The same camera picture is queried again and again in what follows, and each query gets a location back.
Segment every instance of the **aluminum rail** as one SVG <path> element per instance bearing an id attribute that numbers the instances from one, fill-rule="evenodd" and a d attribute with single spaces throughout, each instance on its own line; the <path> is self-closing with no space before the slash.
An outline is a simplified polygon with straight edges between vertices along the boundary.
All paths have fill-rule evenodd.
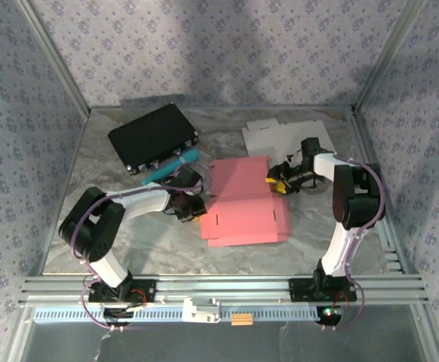
<path id="1" fill-rule="evenodd" d="M 291 302 L 288 280 L 300 275 L 140 275 L 157 281 L 154 306 L 182 305 L 185 298 L 218 298 L 222 305 L 326 305 L 325 302 Z M 420 275 L 359 275 L 368 305 L 428 304 Z M 31 277 L 25 280 L 20 305 L 77 305 L 84 276 Z M 120 306 L 112 303 L 108 306 Z"/>

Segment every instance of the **aluminum frame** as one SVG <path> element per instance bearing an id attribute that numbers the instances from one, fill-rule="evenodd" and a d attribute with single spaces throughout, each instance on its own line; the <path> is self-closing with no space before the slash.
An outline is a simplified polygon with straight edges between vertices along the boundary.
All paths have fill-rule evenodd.
<path id="1" fill-rule="evenodd" d="M 64 307 L 77 307 L 84 280 L 91 278 L 90 275 L 27 278 L 19 300 L 23 313 L 16 325 L 16 336 L 8 351 L 8 359 L 4 360 L 15 362 L 21 359 L 37 308 L 47 307 L 52 312 L 60 312 Z M 222 306 L 249 307 L 251 310 L 275 307 L 276 310 L 290 311 L 296 307 L 325 305 L 324 302 L 290 301 L 288 279 L 310 278 L 307 276 L 138 275 L 134 278 L 154 278 L 158 281 L 155 302 L 148 303 L 148 307 L 163 308 L 165 311 L 180 307 L 186 297 L 218 298 Z M 436 333 L 420 275 L 358 275 L 355 279 L 365 290 L 366 305 L 409 305 L 426 359 L 439 362 L 439 333 Z M 351 302 L 351 305 L 359 304 L 360 301 Z M 60 321 L 60 318 L 54 318 L 55 323 Z M 63 321 L 70 321 L 70 318 L 64 318 Z"/>
<path id="2" fill-rule="evenodd" d="M 60 193 L 59 207 L 54 212 L 54 217 L 52 218 L 52 225 L 51 225 L 51 228 L 48 230 L 47 239 L 45 239 L 45 244 L 43 246 L 43 252 L 40 255 L 40 260 L 38 261 L 38 264 L 35 268 L 34 275 L 42 275 L 42 273 L 44 271 L 45 263 L 47 262 L 48 251 L 51 247 L 54 233 L 57 232 L 57 223 L 59 222 L 60 211 L 62 210 L 63 202 L 66 199 L 67 185 L 69 184 L 70 179 L 72 178 L 72 172 L 74 171 L 75 162 L 77 161 L 78 151 L 81 148 L 82 137 L 84 137 L 84 132 L 85 132 L 85 128 L 87 127 L 88 120 L 89 120 L 89 117 L 87 117 L 87 119 L 85 120 L 85 122 L 81 126 L 80 133 L 78 134 L 78 140 L 77 140 L 77 143 L 75 144 L 74 153 L 72 154 L 72 160 L 71 160 L 70 165 L 69 165 L 69 170 L 67 171 L 66 187 L 64 187 L 62 189 L 62 192 Z"/>
<path id="3" fill-rule="evenodd" d="M 410 28 L 413 26 L 419 12 L 422 10 L 426 2 L 426 0 L 406 0 L 391 33 L 385 41 L 380 54 L 377 56 L 375 64 L 373 64 L 373 67 L 370 70 L 370 74 L 368 75 L 364 86 L 355 98 L 353 103 L 355 115 L 360 112 L 364 104 L 368 102 L 372 95 L 374 95 L 377 85 L 380 83 L 389 64 L 394 59 L 398 48 L 409 34 Z"/>
<path id="4" fill-rule="evenodd" d="M 84 97 L 78 85 L 75 83 L 74 78 L 69 72 L 67 65 L 60 56 L 60 52 L 57 50 L 51 37 L 44 26 L 43 21 L 40 18 L 39 12 L 35 8 L 35 5 L 30 0 L 15 0 L 19 9 L 23 12 L 30 30 L 34 33 L 38 43 L 40 44 L 45 56 L 54 68 L 57 76 L 65 87 L 67 93 L 72 98 L 75 107 L 82 114 L 84 118 L 90 114 L 90 109 L 85 101 Z"/>

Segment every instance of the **metal bracket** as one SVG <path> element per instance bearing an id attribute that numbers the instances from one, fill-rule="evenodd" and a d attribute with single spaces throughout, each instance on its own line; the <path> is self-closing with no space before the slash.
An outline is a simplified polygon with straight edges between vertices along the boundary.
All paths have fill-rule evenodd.
<path id="1" fill-rule="evenodd" d="M 183 321 L 195 323 L 219 323 L 221 303 L 216 298 L 186 298 L 183 303 Z"/>
<path id="2" fill-rule="evenodd" d="M 140 290 L 144 293 L 147 302 L 154 302 L 156 293 L 155 279 L 132 279 L 130 282 L 130 290 Z M 142 301 L 141 293 L 127 293 L 122 300 L 117 300 L 111 289 L 104 283 L 95 283 L 91 286 L 89 292 L 89 303 L 111 303 L 124 302 L 127 304 Z"/>
<path id="3" fill-rule="evenodd" d="M 338 294 L 343 292 L 344 298 L 349 302 L 357 300 L 357 294 L 353 284 L 345 278 L 327 277 L 324 285 L 318 289 L 315 287 L 314 279 L 292 278 L 288 280 L 291 302 L 344 302 Z"/>

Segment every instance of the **teal object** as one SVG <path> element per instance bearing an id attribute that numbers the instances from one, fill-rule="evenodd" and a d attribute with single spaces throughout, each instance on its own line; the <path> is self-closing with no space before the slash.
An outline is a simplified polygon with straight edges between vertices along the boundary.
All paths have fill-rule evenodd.
<path id="1" fill-rule="evenodd" d="M 157 179 L 164 179 L 166 176 L 171 175 L 181 164 L 184 164 L 186 162 L 195 162 L 198 160 L 198 158 L 198 149 L 190 149 L 188 152 L 183 153 L 180 157 L 172 161 L 170 164 L 161 167 L 151 176 L 147 177 L 144 181 L 141 182 L 141 185 L 145 186 L 152 181 L 156 181 Z"/>

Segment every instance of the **small wooden block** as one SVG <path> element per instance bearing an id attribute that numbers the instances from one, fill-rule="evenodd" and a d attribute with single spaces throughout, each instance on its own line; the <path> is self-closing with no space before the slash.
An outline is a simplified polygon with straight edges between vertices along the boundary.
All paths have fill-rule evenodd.
<path id="1" fill-rule="evenodd" d="M 232 314 L 232 326 L 252 326 L 253 315 L 251 313 Z"/>

